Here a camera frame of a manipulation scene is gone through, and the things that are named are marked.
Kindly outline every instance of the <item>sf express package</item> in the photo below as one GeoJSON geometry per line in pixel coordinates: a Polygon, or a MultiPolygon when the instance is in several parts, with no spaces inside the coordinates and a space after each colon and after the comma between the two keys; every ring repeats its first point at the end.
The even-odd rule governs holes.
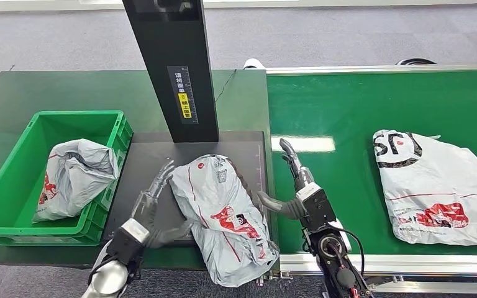
{"type": "Polygon", "coordinates": [[[170,184],[214,283],[238,287],[279,257],[263,214],[225,156],[204,155],[173,171],[170,184]]]}
{"type": "Polygon", "coordinates": [[[376,162],[396,237],[477,245],[477,157],[434,138],[380,130],[376,162]]]}
{"type": "Polygon", "coordinates": [[[109,147],[83,138],[55,145],[32,222],[79,215],[118,175],[116,156],[109,147]]]}

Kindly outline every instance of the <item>green plastic crate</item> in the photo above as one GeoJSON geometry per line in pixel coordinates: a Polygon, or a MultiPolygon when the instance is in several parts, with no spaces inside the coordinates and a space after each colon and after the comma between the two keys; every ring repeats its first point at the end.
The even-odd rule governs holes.
{"type": "Polygon", "coordinates": [[[81,215],[32,223],[48,154],[56,144],[86,138],[114,149],[120,171],[132,138],[122,111],[38,112],[0,169],[0,244],[94,246],[101,241],[114,181],[81,215]]]}

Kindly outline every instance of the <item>yellow label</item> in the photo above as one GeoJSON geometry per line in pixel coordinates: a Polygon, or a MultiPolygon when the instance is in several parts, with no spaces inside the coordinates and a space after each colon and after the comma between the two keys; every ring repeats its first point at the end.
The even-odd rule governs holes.
{"type": "Polygon", "coordinates": [[[178,93],[178,100],[180,101],[180,108],[184,118],[191,118],[191,107],[189,106],[188,94],[178,93]]]}

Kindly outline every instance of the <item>robotic hand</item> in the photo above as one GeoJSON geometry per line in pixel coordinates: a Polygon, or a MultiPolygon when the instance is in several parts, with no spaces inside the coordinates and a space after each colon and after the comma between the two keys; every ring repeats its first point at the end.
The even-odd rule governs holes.
{"type": "Polygon", "coordinates": [[[158,248],[186,235],[193,223],[163,231],[154,226],[158,198],[175,168],[173,160],[158,172],[151,186],[142,191],[131,217],[114,232],[114,238],[100,251],[89,275],[88,288],[81,298],[118,298],[133,280],[139,278],[139,267],[146,247],[158,248]]]}
{"type": "Polygon", "coordinates": [[[299,219],[307,247],[317,259],[324,275],[327,297],[330,298],[372,298],[372,293],[362,277],[365,260],[361,258],[361,273],[352,265],[347,253],[351,246],[347,233],[358,242],[351,232],[344,230],[334,214],[326,193],[315,182],[310,170],[302,166],[291,144],[281,138],[280,145],[285,152],[283,159],[289,165],[294,179],[296,197],[289,202],[272,199],[264,192],[258,192],[261,203],[290,219],[299,219]]]}

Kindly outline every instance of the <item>black vertical pillar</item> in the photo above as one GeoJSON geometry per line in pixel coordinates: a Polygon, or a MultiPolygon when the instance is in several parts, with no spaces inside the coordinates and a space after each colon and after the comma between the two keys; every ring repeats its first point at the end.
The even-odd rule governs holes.
{"type": "Polygon", "coordinates": [[[202,0],[123,0],[174,142],[217,142],[202,0]]]}

